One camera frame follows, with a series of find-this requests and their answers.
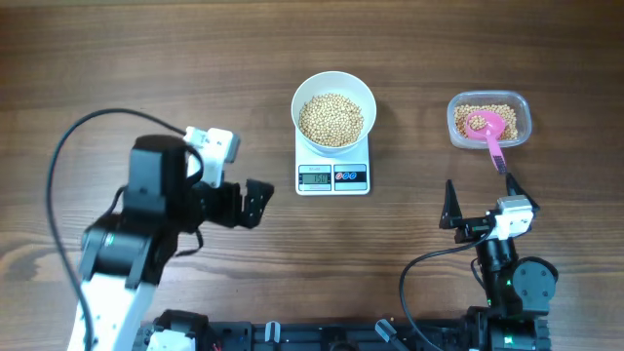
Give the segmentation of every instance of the clear plastic container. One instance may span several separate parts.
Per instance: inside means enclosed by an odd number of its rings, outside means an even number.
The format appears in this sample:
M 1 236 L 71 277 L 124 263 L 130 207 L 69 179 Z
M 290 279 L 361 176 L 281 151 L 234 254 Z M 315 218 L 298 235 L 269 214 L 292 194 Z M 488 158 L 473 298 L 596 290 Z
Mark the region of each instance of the clear plastic container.
M 460 105 L 488 105 L 488 104 L 507 104 L 516 112 L 516 128 L 518 129 L 518 138 L 515 140 L 501 140 L 498 142 L 500 147 L 518 146 L 527 141 L 532 130 L 530 121 L 530 111 L 528 103 L 524 97 L 515 92 L 508 91 L 479 91 L 465 92 L 457 95 L 448 103 L 447 122 L 448 133 L 450 134 L 450 142 L 460 148 L 470 149 L 487 149 L 488 144 L 483 140 L 472 140 L 464 137 L 457 130 L 455 125 L 454 109 Z

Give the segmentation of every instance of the scale control panel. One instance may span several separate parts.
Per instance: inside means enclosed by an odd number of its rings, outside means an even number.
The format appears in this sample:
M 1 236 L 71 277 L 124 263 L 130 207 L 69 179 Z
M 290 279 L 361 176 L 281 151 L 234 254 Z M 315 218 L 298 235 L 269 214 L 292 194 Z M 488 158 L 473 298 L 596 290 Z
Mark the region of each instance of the scale control panel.
M 300 165 L 299 192 L 317 195 L 354 195 L 369 192 L 367 165 Z

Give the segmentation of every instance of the wooden table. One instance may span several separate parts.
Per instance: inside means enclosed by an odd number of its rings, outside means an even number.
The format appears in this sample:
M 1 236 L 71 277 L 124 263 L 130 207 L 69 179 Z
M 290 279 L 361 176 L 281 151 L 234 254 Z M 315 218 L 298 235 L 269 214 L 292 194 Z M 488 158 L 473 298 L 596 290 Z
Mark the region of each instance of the wooden table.
M 176 308 L 214 321 L 373 321 L 403 316 L 397 286 L 410 259 L 454 246 L 438 229 L 446 179 L 465 215 L 504 195 L 485 152 L 450 144 L 446 120 L 456 94 L 503 89 L 531 108 L 531 138 L 505 152 L 543 209 L 519 253 L 561 273 L 548 317 L 555 349 L 621 349 L 622 15 L 615 2 L 523 0 L 1 10 L 0 348 L 61 350 L 68 341 L 76 298 L 44 217 L 44 173 L 82 115 L 129 107 L 182 128 L 235 131 L 243 144 L 227 179 L 276 187 L 257 229 L 202 226 L 206 247 L 170 261 L 146 320 Z M 291 98 L 325 70 L 355 74 L 377 99 L 369 196 L 294 192 Z M 55 204 L 74 261 L 82 231 L 127 181 L 135 138 L 153 133 L 164 131 L 107 116 L 64 148 Z M 195 241 L 183 236 L 180 245 Z M 410 273 L 417 317 L 485 304 L 473 256 L 431 259 Z

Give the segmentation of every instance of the pink spoon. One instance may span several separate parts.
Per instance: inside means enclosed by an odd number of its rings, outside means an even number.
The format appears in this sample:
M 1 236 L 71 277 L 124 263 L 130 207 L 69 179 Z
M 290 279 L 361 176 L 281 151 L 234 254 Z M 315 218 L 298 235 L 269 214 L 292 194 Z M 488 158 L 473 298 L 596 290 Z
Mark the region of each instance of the pink spoon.
M 474 116 L 483 117 L 486 120 L 486 126 L 478 131 L 474 131 L 470 127 L 470 120 Z M 505 158 L 503 157 L 503 152 L 500 150 L 500 146 L 498 145 L 498 138 L 503 134 L 504 130 L 505 120 L 503 120 L 498 113 L 491 111 L 475 111 L 466 117 L 466 134 L 471 139 L 487 141 L 491 162 L 494 163 L 494 166 L 501 175 L 507 173 Z

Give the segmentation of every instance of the digital kitchen scale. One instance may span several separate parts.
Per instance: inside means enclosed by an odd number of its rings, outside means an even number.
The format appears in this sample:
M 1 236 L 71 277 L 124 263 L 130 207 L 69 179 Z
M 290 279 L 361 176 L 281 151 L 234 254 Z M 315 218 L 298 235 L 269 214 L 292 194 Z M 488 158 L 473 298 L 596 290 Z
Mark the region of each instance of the digital kitchen scale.
M 303 196 L 366 195 L 371 191 L 369 138 L 336 155 L 321 155 L 295 134 L 295 189 Z

